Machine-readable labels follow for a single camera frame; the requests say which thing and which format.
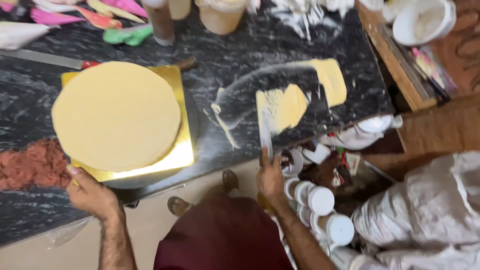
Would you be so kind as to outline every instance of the foot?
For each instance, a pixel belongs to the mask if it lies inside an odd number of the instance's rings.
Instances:
[[[225,193],[229,193],[232,189],[239,187],[239,179],[232,170],[225,170],[222,174],[223,188]]]
[[[190,203],[184,201],[179,197],[170,197],[167,202],[168,209],[170,213],[174,214],[176,217],[181,217],[188,210]]]

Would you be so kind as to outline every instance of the black marble countertop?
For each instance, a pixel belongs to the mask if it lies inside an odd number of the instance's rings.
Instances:
[[[184,89],[193,96],[199,112],[195,163],[147,190],[122,191],[136,200],[184,183],[198,176],[259,156],[260,142],[256,111],[241,119],[232,130],[240,148],[233,148],[213,117],[211,104],[220,87],[258,68],[312,58],[335,58],[347,85],[347,101],[328,110],[325,99],[308,109],[299,125],[274,138],[275,146],[301,140],[381,113],[393,112],[375,56],[358,13],[348,12],[342,21],[329,13],[336,26],[318,25],[312,42],[301,40],[290,28],[263,11],[246,15],[237,31],[220,37],[208,32],[198,10],[176,22],[176,43],[161,47],[148,38],[138,47],[112,46],[102,41],[102,31],[87,22],[65,25],[26,49],[92,61],[128,61],[143,66],[175,63],[195,56],[197,69],[182,74]],[[61,90],[60,74],[75,70],[65,67],[0,56],[0,151],[22,149],[41,138],[54,138],[50,109]],[[229,93],[230,109],[242,104],[245,93]],[[53,230],[87,217],[71,206],[64,190],[32,188],[0,192],[0,247]]]

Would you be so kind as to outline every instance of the hand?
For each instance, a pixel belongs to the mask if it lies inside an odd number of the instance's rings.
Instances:
[[[275,157],[273,164],[271,164],[267,148],[262,148],[263,167],[257,174],[257,186],[270,205],[287,198],[283,193],[284,179],[280,170],[280,161],[280,157]]]
[[[97,217],[102,223],[122,218],[123,207],[117,196],[106,186],[81,168],[68,165],[67,169],[78,185],[73,181],[67,186],[72,205]]]

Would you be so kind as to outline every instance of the wooden handle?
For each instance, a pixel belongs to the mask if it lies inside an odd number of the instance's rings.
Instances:
[[[94,66],[99,65],[99,64],[101,64],[101,63],[92,62],[92,61],[84,61],[82,63],[82,70],[87,69],[89,67],[94,67]]]
[[[180,68],[180,71],[182,72],[189,71],[190,69],[198,67],[197,60],[195,59],[194,56],[181,60],[175,65],[178,66]]]

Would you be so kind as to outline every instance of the knife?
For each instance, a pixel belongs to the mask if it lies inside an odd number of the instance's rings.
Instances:
[[[83,70],[89,67],[99,65],[100,63],[92,61],[83,61],[48,53],[42,53],[38,51],[32,51],[27,49],[18,49],[18,50],[3,50],[0,49],[0,55],[10,56],[14,58],[20,58],[25,60],[31,60],[36,62],[42,62],[57,66],[69,67],[78,70]]]

